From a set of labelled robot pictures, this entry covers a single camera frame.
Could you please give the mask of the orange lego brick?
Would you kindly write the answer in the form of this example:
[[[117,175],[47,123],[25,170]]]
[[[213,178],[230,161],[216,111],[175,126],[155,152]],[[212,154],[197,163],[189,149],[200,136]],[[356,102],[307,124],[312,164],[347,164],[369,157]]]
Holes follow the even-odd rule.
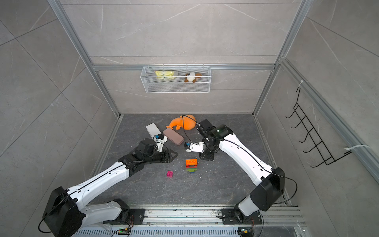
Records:
[[[198,162],[197,159],[187,159],[186,160],[186,166],[197,166]]]

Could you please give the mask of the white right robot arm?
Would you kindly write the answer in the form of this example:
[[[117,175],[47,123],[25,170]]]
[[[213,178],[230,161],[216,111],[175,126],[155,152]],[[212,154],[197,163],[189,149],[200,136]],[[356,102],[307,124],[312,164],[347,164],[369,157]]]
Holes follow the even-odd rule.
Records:
[[[267,211],[283,195],[285,173],[260,160],[226,125],[213,126],[201,121],[197,130],[203,137],[202,160],[213,160],[216,151],[229,155],[249,176],[255,189],[235,206],[235,216],[241,221],[257,211]]]

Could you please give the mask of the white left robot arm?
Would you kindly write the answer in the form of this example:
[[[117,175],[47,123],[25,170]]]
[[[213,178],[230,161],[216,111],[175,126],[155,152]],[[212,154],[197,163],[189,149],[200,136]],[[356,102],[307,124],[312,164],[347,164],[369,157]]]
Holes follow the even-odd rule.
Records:
[[[127,224],[133,217],[129,206],[120,198],[91,205],[90,202],[113,185],[126,180],[147,164],[172,162],[178,153],[163,142],[142,140],[130,153],[119,158],[105,171],[68,189],[58,187],[50,194],[42,222],[56,237],[71,237],[88,225]]]

